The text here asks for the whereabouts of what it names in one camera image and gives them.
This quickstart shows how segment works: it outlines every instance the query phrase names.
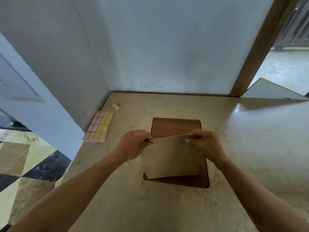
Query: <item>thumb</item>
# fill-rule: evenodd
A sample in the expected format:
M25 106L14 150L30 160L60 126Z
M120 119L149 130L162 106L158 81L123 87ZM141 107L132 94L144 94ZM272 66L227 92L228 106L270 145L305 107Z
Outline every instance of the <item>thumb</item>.
M148 147L148 146L150 146L150 145L152 145L152 142L143 142L143 143L141 144L141 148L144 149L145 147Z
M196 144L197 144L197 139L195 139L195 138L187 138L187 139L185 140L185 142L186 142L186 143L191 143L191 144L196 145Z

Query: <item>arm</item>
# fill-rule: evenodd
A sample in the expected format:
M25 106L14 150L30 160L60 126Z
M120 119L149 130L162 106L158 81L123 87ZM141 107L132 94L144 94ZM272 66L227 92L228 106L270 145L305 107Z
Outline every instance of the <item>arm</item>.
M145 130L126 133L115 150L42 198L9 232L68 231L106 179L124 162L135 159L150 145Z
M292 208L249 177L224 153L218 137L211 131L196 129L196 139L186 139L221 170L240 203L259 231L309 231L309 224Z

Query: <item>person's left arm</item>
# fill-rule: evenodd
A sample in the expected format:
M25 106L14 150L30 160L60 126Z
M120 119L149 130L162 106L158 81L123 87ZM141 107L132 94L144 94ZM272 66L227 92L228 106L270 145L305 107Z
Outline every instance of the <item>person's left arm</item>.
M43 197L9 232L68 231L106 179L124 162L135 159L151 144L145 139L151 138L145 130L126 133L113 152Z

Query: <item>brown floor tile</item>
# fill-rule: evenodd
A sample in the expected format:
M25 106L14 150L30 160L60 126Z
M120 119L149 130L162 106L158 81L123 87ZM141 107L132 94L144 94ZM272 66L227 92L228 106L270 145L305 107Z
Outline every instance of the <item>brown floor tile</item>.
M8 223L13 225L25 212L54 188L55 182L21 178Z
M0 173L21 176L30 145L3 142L0 149Z

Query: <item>concrete floor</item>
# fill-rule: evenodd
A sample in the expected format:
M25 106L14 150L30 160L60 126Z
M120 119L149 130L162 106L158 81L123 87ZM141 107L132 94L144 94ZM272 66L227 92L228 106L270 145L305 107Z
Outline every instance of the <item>concrete floor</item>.
M271 50L250 86L260 77L305 95L309 91L309 51Z

